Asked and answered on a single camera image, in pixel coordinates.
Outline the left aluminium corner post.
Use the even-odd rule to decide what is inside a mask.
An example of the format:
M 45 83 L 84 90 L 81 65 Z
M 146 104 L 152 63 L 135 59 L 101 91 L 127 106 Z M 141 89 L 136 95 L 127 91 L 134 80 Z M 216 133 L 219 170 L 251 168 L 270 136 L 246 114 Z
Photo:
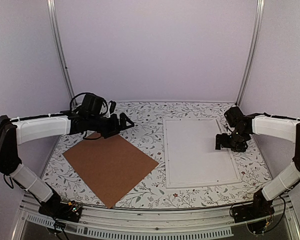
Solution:
M 58 25 L 58 17 L 57 17 L 57 11 L 56 11 L 56 3 L 54 0 L 47 0 L 47 9 L 48 9 L 48 15 L 52 30 L 52 35 L 56 47 L 56 52 L 58 55 L 61 72 L 63 75 L 63 79 L 65 82 L 65 87 L 67 90 L 67 93 L 69 95 L 69 98 L 72 99 L 75 96 L 74 89 L 72 86 L 70 74 L 69 74 L 69 68 L 67 65 L 66 57 L 63 50 L 62 40 L 61 40 L 61 34 L 60 29 Z

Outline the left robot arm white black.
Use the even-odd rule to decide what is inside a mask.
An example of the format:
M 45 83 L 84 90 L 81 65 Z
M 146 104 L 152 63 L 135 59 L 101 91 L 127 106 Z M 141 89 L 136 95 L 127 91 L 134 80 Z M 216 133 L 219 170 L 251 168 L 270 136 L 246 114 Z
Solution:
M 26 167 L 18 154 L 18 147 L 24 143 L 53 137 L 83 134 L 93 131 L 107 139 L 134 127 L 134 122 L 125 113 L 114 113 L 116 102 L 107 102 L 91 92 L 77 94 L 83 97 L 77 107 L 58 113 L 9 118 L 0 116 L 0 173 L 10 179 L 10 188 L 18 184 L 44 205 L 53 216 L 64 213 L 61 197 L 33 171 Z

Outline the right aluminium corner post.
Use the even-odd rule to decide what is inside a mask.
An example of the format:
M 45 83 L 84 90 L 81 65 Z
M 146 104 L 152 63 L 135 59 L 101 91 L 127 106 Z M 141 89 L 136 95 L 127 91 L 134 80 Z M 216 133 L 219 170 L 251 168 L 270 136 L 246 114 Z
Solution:
M 249 78 L 250 78 L 250 74 L 251 74 L 251 70 L 252 70 L 252 66 L 253 66 L 256 50 L 257 50 L 260 31 L 262 27 L 264 7 L 265 7 L 265 0 L 256 1 L 256 11 L 254 17 L 251 42 L 249 46 L 246 64 L 243 71 L 241 84 L 239 87 L 239 92 L 235 102 L 237 106 L 240 106 L 243 103 L 244 95 L 248 86 L 248 82 L 249 82 Z

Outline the brown cardboard backing board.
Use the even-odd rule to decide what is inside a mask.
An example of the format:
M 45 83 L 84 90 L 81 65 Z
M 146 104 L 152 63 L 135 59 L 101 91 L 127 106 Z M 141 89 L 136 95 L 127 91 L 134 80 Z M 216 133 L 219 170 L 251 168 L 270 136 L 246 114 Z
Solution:
M 120 135 L 82 140 L 63 156 L 109 209 L 158 165 Z

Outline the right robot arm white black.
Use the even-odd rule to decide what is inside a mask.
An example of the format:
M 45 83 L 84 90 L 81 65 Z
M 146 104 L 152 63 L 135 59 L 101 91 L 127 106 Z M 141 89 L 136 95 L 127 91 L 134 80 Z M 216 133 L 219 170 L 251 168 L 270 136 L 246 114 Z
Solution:
M 275 198 L 300 182 L 300 118 L 266 113 L 244 115 L 238 107 L 230 108 L 224 116 L 232 130 L 229 134 L 219 133 L 215 136 L 216 150 L 226 148 L 244 153 L 252 135 L 264 135 L 294 144 L 292 162 L 253 196 L 248 213 L 252 218 L 259 218 Z

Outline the floral patterned table cover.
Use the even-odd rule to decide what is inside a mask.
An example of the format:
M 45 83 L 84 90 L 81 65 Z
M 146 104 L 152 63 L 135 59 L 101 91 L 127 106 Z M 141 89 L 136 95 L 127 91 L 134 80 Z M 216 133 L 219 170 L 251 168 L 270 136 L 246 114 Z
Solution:
M 215 207 L 248 202 L 271 174 L 253 140 L 244 153 L 234 153 L 240 182 L 236 184 L 169 189 L 166 186 L 164 156 L 165 118 L 218 118 L 226 123 L 224 113 L 229 103 L 205 102 L 120 102 L 116 110 L 125 113 L 135 126 L 121 136 L 157 162 L 157 167 L 116 206 L 136 209 L 185 209 Z M 53 187 L 63 200 L 101 206 L 102 202 L 79 177 L 64 158 L 65 151 L 82 140 L 81 135 L 63 136 L 43 173 L 43 180 Z

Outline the aluminium corner post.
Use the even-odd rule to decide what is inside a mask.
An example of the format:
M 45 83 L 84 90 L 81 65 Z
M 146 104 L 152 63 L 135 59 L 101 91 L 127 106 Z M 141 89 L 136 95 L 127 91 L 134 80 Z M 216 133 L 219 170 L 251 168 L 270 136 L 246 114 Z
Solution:
M 70 74 L 69 74 L 69 68 L 67 65 L 66 57 L 63 50 L 62 40 L 61 40 L 61 34 L 60 29 L 58 25 L 58 17 L 57 17 L 57 11 L 56 11 L 56 3 L 54 0 L 47 0 L 47 9 L 48 9 L 48 15 L 52 30 L 52 35 L 56 47 L 56 52 L 58 55 L 61 72 L 63 75 L 63 79 L 65 82 L 65 87 L 67 90 L 67 93 L 69 95 L 69 98 L 72 99 L 75 96 L 74 89 L 72 86 Z
M 237 106 L 240 106 L 243 103 L 244 95 L 248 86 L 248 82 L 249 82 L 249 78 L 250 78 L 250 74 L 251 74 L 251 70 L 252 70 L 252 66 L 253 66 L 256 50 L 257 50 L 260 31 L 262 27 L 264 7 L 265 7 L 265 0 L 256 1 L 256 11 L 254 17 L 251 42 L 249 46 L 246 64 L 243 71 L 241 84 L 239 87 L 239 92 L 235 102 Z

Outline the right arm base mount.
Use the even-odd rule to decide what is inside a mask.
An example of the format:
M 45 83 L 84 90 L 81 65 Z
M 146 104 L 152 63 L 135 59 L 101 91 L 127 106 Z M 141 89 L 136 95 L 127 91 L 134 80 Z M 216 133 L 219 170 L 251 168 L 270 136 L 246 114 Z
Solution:
M 273 223 L 275 209 L 273 207 L 273 200 L 266 200 L 262 190 L 263 189 L 261 188 L 254 193 L 252 203 L 235 203 L 229 209 L 229 215 L 234 219 L 235 223 L 252 221 L 269 216 L 269 219 L 246 224 L 248 231 L 256 236 L 273 231 L 283 220 L 287 208 L 287 202 L 282 195 L 279 195 L 278 197 L 283 201 L 283 212 L 279 220 L 270 227 Z

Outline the aluminium front rail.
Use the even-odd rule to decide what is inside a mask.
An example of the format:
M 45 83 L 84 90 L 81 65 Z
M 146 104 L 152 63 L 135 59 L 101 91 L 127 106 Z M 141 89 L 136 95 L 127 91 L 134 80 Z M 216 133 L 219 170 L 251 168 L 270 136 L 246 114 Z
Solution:
M 39 204 L 26 195 L 18 210 L 15 240 L 300 240 L 300 226 L 288 196 L 273 203 L 264 233 L 250 232 L 262 219 L 235 222 L 233 206 L 194 209 L 108 209 L 83 205 L 78 222 L 59 229 L 39 213 Z

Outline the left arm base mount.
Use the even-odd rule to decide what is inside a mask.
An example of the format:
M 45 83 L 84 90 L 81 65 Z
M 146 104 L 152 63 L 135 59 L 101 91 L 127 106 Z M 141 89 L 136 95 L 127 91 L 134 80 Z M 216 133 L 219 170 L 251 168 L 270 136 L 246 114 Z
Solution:
M 39 214 L 58 220 L 78 223 L 82 215 L 82 205 L 74 200 L 62 202 L 61 196 L 50 186 L 52 196 L 46 201 L 40 202 Z

